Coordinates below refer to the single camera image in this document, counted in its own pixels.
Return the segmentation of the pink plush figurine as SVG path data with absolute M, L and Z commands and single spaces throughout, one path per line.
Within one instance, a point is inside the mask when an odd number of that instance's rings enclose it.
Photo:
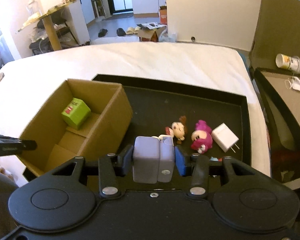
M 195 125 L 194 132 L 191 134 L 191 149 L 204 154 L 212 148 L 213 138 L 211 136 L 212 129 L 204 120 L 198 120 Z

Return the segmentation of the white wall charger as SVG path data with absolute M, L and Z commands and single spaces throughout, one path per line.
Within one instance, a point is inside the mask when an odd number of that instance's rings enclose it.
M 235 133 L 225 123 L 222 123 L 213 129 L 211 136 L 214 142 L 225 153 L 228 152 L 228 150 L 232 150 L 234 153 L 236 153 L 236 150 L 233 148 L 233 146 L 239 150 L 239 147 L 236 144 L 239 141 L 238 136 L 235 135 Z

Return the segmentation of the brown haired doll figurine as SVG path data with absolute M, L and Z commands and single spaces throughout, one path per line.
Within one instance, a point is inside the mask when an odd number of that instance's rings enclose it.
M 176 139 L 177 144 L 182 144 L 187 134 L 186 116 L 182 115 L 178 121 L 173 122 L 170 127 L 165 128 L 166 135 Z

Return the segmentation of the lavender rectangular block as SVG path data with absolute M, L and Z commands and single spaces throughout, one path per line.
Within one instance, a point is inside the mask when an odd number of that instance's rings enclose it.
M 133 150 L 133 180 L 136 183 L 169 183 L 175 165 L 173 138 L 136 137 Z

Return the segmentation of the brown cardboard box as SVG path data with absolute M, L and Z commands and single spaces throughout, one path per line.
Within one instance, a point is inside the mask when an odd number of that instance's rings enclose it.
M 36 149 L 17 157 L 36 176 L 74 157 L 97 160 L 119 149 L 132 117 L 123 85 L 68 79 L 20 136 L 35 141 Z

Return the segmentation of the white bed mattress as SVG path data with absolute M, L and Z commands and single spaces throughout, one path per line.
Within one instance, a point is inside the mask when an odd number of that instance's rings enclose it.
M 135 76 L 207 87 L 247 98 L 251 162 L 270 175 L 264 115 L 241 55 L 195 43 L 123 42 L 82 46 L 7 63 L 1 69 L 0 134 L 19 137 L 48 97 L 67 79 L 98 74 Z

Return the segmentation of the green cube box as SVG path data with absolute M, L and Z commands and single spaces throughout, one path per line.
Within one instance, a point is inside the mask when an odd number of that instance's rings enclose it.
M 78 98 L 73 98 L 61 112 L 63 120 L 68 124 L 68 126 L 76 130 L 80 129 L 90 114 L 91 109 L 83 100 Z

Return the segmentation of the black side table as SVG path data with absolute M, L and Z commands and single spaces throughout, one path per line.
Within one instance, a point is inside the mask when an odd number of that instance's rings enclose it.
M 286 70 L 256 68 L 252 74 L 268 118 L 272 174 L 284 183 L 300 178 L 300 91 Z

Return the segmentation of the round gold top table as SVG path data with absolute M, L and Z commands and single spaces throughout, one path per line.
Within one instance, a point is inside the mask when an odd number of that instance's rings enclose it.
M 62 50 L 62 46 L 58 39 L 57 32 L 54 28 L 54 23 L 52 21 L 51 15 L 54 14 L 55 12 L 62 10 L 65 7 L 71 5 L 72 3 L 75 3 L 75 2 L 76 1 L 70 1 L 70 2 L 65 2 L 65 3 L 55 5 L 54 7 L 49 9 L 45 14 L 42 14 L 41 16 L 36 16 L 36 17 L 31 18 L 30 20 L 27 20 L 26 22 L 24 22 L 23 26 L 19 30 L 17 30 L 15 33 L 17 34 L 17 33 L 21 32 L 23 29 L 25 29 L 27 26 L 29 26 L 39 20 L 43 20 L 43 25 L 44 25 L 44 28 L 46 30 L 47 36 L 49 38 L 49 41 L 51 43 L 53 50 L 54 51 Z

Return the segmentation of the white face mask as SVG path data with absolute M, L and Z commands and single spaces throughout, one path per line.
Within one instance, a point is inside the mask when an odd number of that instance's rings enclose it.
M 293 89 L 300 92 L 300 79 L 296 76 L 292 76 L 285 80 L 285 86 L 287 89 Z

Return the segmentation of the white plastic bag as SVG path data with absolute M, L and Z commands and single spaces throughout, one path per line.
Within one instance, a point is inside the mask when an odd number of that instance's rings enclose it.
M 158 39 L 159 42 L 176 42 L 177 35 L 176 34 L 169 34 L 167 31 L 163 31 Z

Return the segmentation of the black slipper left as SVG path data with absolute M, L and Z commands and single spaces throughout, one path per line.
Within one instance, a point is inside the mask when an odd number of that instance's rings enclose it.
M 106 36 L 107 32 L 108 32 L 107 29 L 103 29 L 103 28 L 102 28 L 102 29 L 99 31 L 99 33 L 98 33 L 98 37 L 104 37 L 104 36 Z

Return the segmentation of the black slipper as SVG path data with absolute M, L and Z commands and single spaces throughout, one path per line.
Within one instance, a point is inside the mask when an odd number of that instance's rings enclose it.
M 122 28 L 118 28 L 118 29 L 116 30 L 116 34 L 117 34 L 117 36 L 119 36 L 119 37 L 126 36 L 126 32 L 125 32 L 124 29 L 122 29 Z
M 108 32 L 107 29 L 103 29 L 103 28 L 102 28 L 102 29 L 99 31 L 99 33 L 98 33 L 98 37 L 104 37 L 104 36 L 106 36 L 107 32 Z

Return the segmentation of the black slipper right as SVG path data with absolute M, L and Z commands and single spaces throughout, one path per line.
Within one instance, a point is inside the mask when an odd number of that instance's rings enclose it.
M 119 36 L 119 37 L 126 36 L 126 32 L 125 32 L 124 29 L 122 29 L 122 28 L 118 28 L 118 29 L 116 30 L 116 34 L 117 34 L 117 36 Z

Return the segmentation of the beige slippers pair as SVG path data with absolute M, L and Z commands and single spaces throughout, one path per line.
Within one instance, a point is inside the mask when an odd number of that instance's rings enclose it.
M 127 35 L 137 35 L 141 28 L 139 26 L 136 27 L 128 27 L 126 30 Z

